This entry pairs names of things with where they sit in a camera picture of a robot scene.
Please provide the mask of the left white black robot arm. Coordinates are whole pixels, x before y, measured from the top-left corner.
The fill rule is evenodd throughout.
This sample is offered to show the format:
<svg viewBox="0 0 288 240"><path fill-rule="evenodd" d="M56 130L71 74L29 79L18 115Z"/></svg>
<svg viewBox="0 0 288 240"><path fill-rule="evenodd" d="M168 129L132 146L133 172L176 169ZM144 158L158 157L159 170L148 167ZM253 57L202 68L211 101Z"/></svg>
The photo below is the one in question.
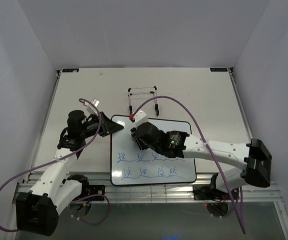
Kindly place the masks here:
<svg viewBox="0 0 288 240"><path fill-rule="evenodd" d="M88 178L69 175L86 145L86 139L97 135L105 137L124 127L110 120L103 112L86 116L81 110L68 114L55 162L50 164L28 192L20 192L15 200L16 225L21 231L44 236L54 233L59 215L73 200L84 200L90 194Z"/></svg>

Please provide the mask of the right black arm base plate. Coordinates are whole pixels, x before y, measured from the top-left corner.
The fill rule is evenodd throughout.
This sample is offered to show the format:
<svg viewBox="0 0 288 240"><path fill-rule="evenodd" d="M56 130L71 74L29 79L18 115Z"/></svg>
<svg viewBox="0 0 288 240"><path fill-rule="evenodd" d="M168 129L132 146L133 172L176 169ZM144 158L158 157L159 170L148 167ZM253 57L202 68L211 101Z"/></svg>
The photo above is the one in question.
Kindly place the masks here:
<svg viewBox="0 0 288 240"><path fill-rule="evenodd" d="M224 200L230 200L229 194L220 190L210 188L209 186L193 185L192 188L193 199L197 201L215 201L223 202Z"/></svg>

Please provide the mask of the white whiteboard black frame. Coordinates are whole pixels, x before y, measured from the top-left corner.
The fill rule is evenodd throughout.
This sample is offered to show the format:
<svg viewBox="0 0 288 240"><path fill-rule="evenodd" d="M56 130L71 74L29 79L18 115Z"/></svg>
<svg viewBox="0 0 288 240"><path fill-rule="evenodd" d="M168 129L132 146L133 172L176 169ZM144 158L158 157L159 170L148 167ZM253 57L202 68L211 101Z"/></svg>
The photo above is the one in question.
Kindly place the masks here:
<svg viewBox="0 0 288 240"><path fill-rule="evenodd" d="M193 158L168 158L151 149L140 150L131 137L135 124L125 115L112 120L124 127L111 135L110 178L114 186L193 183L197 179Z"/></svg>

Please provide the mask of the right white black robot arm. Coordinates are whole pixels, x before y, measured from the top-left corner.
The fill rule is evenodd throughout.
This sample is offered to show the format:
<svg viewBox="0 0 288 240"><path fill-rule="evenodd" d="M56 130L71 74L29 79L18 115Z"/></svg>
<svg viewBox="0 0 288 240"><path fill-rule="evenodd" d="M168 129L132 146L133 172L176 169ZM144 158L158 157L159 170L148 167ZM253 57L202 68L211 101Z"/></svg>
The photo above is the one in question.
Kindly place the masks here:
<svg viewBox="0 0 288 240"><path fill-rule="evenodd" d="M130 132L140 150L151 149L170 159L203 159L232 166L227 172L219 168L210 185L200 190L206 199L220 199L244 185L257 188L271 185L273 157L260 139L253 138L249 143L204 142L182 131L164 132L150 122L136 126Z"/></svg>

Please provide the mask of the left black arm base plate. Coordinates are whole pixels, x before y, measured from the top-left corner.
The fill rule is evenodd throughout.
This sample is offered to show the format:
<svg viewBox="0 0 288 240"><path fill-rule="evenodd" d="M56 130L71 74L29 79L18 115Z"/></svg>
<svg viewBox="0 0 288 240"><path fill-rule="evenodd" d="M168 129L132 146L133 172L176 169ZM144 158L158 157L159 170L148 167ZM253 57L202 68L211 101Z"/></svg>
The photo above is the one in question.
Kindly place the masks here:
<svg viewBox="0 0 288 240"><path fill-rule="evenodd" d="M104 201L105 185L89 185L86 188L87 196L92 196L86 199L87 202L91 201Z"/></svg>

